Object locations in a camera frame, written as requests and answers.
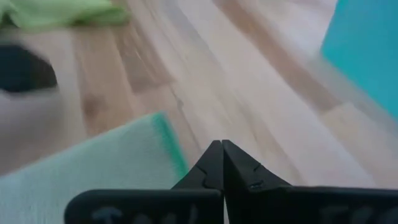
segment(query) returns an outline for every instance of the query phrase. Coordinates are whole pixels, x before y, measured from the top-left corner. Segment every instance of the black object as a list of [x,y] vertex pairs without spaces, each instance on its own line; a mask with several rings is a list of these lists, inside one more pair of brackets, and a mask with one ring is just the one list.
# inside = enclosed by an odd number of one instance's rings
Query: black object
[[0,45],[0,90],[25,93],[57,86],[52,66],[17,44]]
[[66,224],[398,223],[398,191],[294,187],[229,140],[213,141],[171,190],[92,190],[65,210]]

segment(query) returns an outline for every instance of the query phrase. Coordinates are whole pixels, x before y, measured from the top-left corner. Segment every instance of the light wood grain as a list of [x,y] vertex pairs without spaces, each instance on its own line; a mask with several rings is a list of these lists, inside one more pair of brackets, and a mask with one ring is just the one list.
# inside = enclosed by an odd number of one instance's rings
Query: light wood grain
[[395,120],[319,58],[335,0],[116,2],[131,12],[126,26],[20,35],[46,49],[69,102],[67,119],[49,121],[68,124],[43,133],[80,134],[2,149],[3,172],[165,111],[190,166],[230,139],[295,185],[398,188]]

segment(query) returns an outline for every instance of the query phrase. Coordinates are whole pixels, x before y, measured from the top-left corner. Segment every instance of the green cloth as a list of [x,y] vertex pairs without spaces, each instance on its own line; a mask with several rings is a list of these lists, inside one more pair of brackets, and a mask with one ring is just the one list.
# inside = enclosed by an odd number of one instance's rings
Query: green cloth
[[169,189],[187,170],[165,116],[149,115],[1,177],[0,223],[62,224],[79,193]]
[[128,20],[128,13],[109,0],[0,0],[0,18],[4,16],[23,29]]

